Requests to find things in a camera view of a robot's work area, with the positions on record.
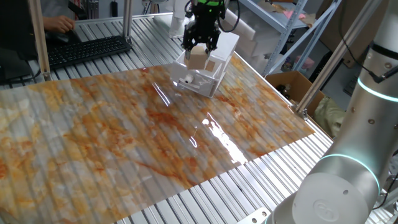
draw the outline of metal pole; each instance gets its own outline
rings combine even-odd
[[[37,55],[39,56],[39,65],[42,76],[45,81],[50,81],[50,63],[47,55],[47,44],[45,43],[44,24],[42,15],[42,6],[40,0],[29,0],[30,15],[36,40]]]
[[[322,23],[319,25],[319,27],[315,31],[313,37],[311,38],[310,43],[307,45],[307,47],[305,48],[303,54],[301,55],[300,60],[298,60],[298,62],[294,65],[293,70],[298,71],[298,70],[301,69],[301,67],[303,67],[303,64],[307,60],[307,58],[310,55],[310,52],[312,51],[312,49],[315,47],[315,44],[317,44],[319,38],[321,37],[323,31],[325,30],[326,26],[328,25],[330,19],[335,14],[335,12],[336,12],[338,6],[340,5],[340,3],[341,3],[341,0],[334,0],[333,1],[333,3],[332,3],[332,6],[334,7],[333,10],[330,12],[329,16],[325,20],[323,20]]]
[[[132,0],[124,0],[123,37],[131,45]]]
[[[284,45],[287,42],[287,39],[289,38],[290,33],[292,32],[293,26],[296,23],[296,21],[299,19],[299,15],[302,12],[302,9],[304,8],[305,4],[307,3],[307,0],[299,0],[296,8],[290,17],[289,21],[287,21],[286,25],[286,30],[280,35],[279,42],[277,44],[277,47],[275,48],[274,52],[269,58],[268,64],[264,71],[262,72],[262,76],[266,76],[269,74],[272,66],[274,65],[274,62],[278,58],[279,53],[282,51]]]
[[[359,13],[358,17],[355,19],[351,27],[349,28],[347,34],[345,35],[345,41],[348,46],[354,42],[357,38],[365,24],[368,22],[370,17],[373,15],[374,11],[380,5],[382,0],[368,0],[362,11]],[[315,95],[318,93],[319,89],[322,87],[325,80],[330,76],[333,69],[337,66],[338,62],[343,58],[344,54],[347,52],[347,48],[343,41],[337,46],[337,49],[329,59],[328,63],[325,65],[325,68],[321,71],[318,78],[314,81],[310,89],[305,94],[304,98],[296,107],[296,112],[303,116],[307,117],[307,107],[312,102]]]

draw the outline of keyboard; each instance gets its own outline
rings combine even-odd
[[[62,68],[131,50],[121,36],[105,37],[49,49],[50,68]]]

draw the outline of marble pattern sheet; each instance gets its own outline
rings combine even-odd
[[[313,133],[237,56],[213,98],[169,72],[0,91],[0,214],[113,223]]]

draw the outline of small cardboard box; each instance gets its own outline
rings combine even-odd
[[[289,100],[294,100],[296,102],[300,102],[303,99],[312,85],[305,76],[297,71],[267,75],[266,80],[275,88],[279,85],[290,84],[292,87],[288,92],[290,95]],[[313,116],[315,109],[318,107],[323,97],[325,97],[325,94],[319,91],[307,108],[308,115]]]

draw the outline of person's hand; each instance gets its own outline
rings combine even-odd
[[[67,16],[43,17],[44,30],[66,33],[75,28],[75,21]]]

